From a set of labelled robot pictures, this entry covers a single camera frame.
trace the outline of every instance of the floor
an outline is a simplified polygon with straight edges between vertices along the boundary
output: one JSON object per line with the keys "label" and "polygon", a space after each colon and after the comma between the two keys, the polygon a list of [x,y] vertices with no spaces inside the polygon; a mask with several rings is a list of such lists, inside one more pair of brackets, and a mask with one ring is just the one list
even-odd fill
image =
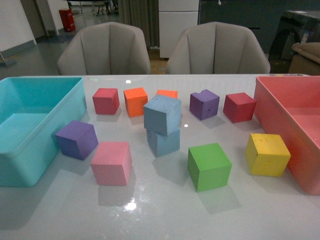
{"label": "floor", "polygon": [[[72,10],[79,10],[74,5]],[[97,9],[92,12],[91,6],[84,6],[82,13],[73,15],[76,30],[73,32],[61,31],[59,36],[42,40],[35,46],[21,51],[7,60],[13,64],[0,66],[0,80],[18,76],[57,76],[57,61],[72,37],[81,29],[106,22],[119,22],[119,14],[99,14]],[[160,58],[159,49],[148,50],[151,64],[151,74],[166,74],[167,59]]]}

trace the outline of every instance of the pink plastic bin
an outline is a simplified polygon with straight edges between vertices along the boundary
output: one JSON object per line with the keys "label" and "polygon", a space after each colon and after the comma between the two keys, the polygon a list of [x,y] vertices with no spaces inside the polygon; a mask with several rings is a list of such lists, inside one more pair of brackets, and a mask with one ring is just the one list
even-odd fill
{"label": "pink plastic bin", "polygon": [[258,76],[254,99],[264,131],[281,135],[291,153],[302,190],[320,195],[320,76]]}

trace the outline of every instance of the doorway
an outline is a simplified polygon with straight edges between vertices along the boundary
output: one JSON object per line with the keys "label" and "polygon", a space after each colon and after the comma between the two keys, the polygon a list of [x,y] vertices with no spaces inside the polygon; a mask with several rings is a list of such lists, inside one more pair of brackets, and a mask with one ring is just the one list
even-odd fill
{"label": "doorway", "polygon": [[47,39],[46,29],[35,0],[20,0],[37,43]]}

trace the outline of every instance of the yellow cube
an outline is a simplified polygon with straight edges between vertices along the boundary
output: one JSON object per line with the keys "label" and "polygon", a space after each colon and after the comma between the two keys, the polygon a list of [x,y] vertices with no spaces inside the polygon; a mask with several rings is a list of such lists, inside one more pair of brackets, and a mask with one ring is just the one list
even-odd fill
{"label": "yellow cube", "polygon": [[245,156],[252,175],[280,177],[291,154],[280,135],[251,133]]}

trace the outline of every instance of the foam block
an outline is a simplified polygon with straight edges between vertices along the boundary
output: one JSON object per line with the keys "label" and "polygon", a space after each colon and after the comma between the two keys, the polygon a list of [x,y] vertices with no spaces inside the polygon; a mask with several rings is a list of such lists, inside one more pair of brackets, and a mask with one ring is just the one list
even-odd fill
{"label": "foam block", "polygon": [[180,128],[177,127],[169,136],[162,136],[146,130],[147,141],[156,157],[173,153],[180,149]]}
{"label": "foam block", "polygon": [[219,101],[220,97],[208,89],[194,92],[190,95],[189,110],[200,120],[208,119],[217,115]]}
{"label": "foam block", "polygon": [[280,135],[251,133],[245,156],[252,175],[280,177],[291,154]]}
{"label": "foam block", "polygon": [[180,124],[181,100],[156,95],[144,105],[144,128],[168,137]]}
{"label": "foam block", "polygon": [[143,87],[123,91],[125,108],[130,118],[144,114],[144,105],[148,102],[148,95]]}
{"label": "foam block", "polygon": [[95,152],[91,168],[99,185],[128,185],[132,167],[129,143],[102,141]]}
{"label": "foam block", "polygon": [[244,92],[225,96],[223,113],[233,123],[250,121],[254,115],[257,101]]}
{"label": "foam block", "polygon": [[197,192],[226,186],[231,167],[218,143],[189,147],[187,168]]}
{"label": "foam block", "polygon": [[159,89],[158,91],[156,91],[156,95],[163,95],[163,96],[177,99],[178,98],[178,91]]}
{"label": "foam block", "polygon": [[116,114],[120,102],[117,88],[99,88],[92,97],[96,114]]}
{"label": "foam block", "polygon": [[55,138],[64,155],[80,160],[99,144],[94,126],[80,121],[70,122],[55,134]]}

